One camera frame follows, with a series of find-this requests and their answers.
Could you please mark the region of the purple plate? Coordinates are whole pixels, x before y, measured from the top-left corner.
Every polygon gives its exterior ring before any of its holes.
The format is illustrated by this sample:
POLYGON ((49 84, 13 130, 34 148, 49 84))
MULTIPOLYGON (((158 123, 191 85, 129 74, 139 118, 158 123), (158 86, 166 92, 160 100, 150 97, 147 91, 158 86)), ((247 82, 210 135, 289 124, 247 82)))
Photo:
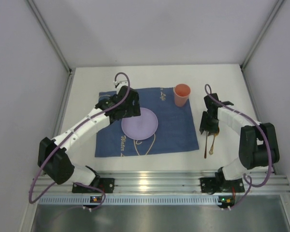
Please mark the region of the purple plate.
POLYGON ((141 107, 141 115, 122 119, 121 128, 124 134, 133 140, 146 140, 155 134, 158 124, 156 114, 141 107))

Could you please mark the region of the blue cloth placemat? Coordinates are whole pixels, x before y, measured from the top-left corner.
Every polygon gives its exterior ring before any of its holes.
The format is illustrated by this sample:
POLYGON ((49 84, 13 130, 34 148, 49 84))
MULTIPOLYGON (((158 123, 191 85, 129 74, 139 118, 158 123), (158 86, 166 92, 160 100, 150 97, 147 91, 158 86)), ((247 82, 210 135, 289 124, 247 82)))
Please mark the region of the blue cloth placemat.
POLYGON ((199 149, 189 101, 183 107, 176 106, 171 87, 143 88, 137 92, 140 107, 156 114, 157 131, 146 140, 133 140, 122 131, 122 120, 116 121, 97 133, 95 157, 146 156, 199 149))

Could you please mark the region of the gold spoon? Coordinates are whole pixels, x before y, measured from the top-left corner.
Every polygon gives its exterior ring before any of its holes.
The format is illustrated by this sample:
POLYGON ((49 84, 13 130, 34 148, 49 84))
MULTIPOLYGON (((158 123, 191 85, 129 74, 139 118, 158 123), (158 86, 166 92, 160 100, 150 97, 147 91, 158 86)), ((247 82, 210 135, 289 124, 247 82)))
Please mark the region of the gold spoon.
POLYGON ((214 153, 215 139, 219 135, 219 132, 220 132, 220 130, 218 130, 218 132, 213 135, 213 141, 212 141, 212 144, 211 144, 211 147, 210 147, 210 150, 209 150, 209 155, 213 155, 213 153, 214 153))

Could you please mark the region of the copper fork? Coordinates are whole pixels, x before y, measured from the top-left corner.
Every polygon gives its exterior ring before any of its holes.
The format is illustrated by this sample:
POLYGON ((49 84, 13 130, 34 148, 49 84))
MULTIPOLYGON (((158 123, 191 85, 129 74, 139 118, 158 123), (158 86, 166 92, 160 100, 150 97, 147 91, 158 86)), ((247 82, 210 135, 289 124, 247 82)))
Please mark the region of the copper fork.
POLYGON ((205 138, 204 159, 207 159, 207 144, 208 144, 208 132, 206 132, 205 138))

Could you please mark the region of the pink plastic cup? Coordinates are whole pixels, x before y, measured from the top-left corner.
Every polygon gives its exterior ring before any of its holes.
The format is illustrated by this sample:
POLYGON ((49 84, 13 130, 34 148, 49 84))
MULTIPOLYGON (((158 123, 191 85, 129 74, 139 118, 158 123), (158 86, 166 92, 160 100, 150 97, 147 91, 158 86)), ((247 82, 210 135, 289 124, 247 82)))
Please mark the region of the pink plastic cup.
POLYGON ((191 93, 191 89, 186 84, 178 84, 174 87, 174 103, 178 107, 183 107, 191 93))

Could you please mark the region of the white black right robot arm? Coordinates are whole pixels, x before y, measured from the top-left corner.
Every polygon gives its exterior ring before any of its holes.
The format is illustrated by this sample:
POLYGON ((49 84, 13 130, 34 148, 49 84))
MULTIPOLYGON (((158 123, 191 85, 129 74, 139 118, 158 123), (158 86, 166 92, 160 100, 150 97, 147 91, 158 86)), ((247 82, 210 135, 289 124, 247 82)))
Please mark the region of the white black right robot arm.
POLYGON ((238 156, 218 169, 216 181, 221 188, 229 188, 232 181, 240 179, 256 167, 271 168, 280 159, 275 127, 260 123, 244 113, 232 109, 230 101, 221 102, 216 93, 204 97, 206 111, 202 114, 199 131, 207 136, 217 136, 219 122, 225 123, 240 138, 238 156))

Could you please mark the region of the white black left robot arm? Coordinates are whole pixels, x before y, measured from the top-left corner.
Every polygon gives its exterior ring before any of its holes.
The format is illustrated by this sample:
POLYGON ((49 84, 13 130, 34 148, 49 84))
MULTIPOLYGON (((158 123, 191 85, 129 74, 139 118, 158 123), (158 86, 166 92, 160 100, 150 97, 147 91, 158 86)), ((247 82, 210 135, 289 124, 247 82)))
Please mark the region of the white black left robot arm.
POLYGON ((78 148, 97 132, 115 121, 140 116, 139 94, 122 86, 117 94, 99 100, 80 122, 53 139, 44 138, 39 145, 38 166, 58 185, 66 182, 94 185, 99 175, 88 166, 72 163, 78 148))

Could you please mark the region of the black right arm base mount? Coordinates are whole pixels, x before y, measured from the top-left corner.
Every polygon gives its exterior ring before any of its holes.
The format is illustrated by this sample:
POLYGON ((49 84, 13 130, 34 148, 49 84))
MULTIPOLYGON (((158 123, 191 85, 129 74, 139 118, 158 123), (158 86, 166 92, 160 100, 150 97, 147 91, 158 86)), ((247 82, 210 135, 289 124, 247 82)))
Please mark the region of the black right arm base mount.
POLYGON ((213 195, 215 193, 244 193, 242 179, 219 182, 215 177, 200 178, 201 192, 213 195))

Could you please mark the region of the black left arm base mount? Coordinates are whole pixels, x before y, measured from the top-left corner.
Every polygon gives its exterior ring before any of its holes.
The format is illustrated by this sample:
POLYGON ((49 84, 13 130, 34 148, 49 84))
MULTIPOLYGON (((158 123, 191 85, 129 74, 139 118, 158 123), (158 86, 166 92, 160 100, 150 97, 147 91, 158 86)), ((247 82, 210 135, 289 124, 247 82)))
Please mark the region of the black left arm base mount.
MULTIPOLYGON (((115 179, 101 177, 98 181, 94 181, 93 184, 90 184, 90 186, 95 187, 104 193, 113 193, 115 179)), ((99 193, 99 191, 73 184, 72 193, 99 193)))

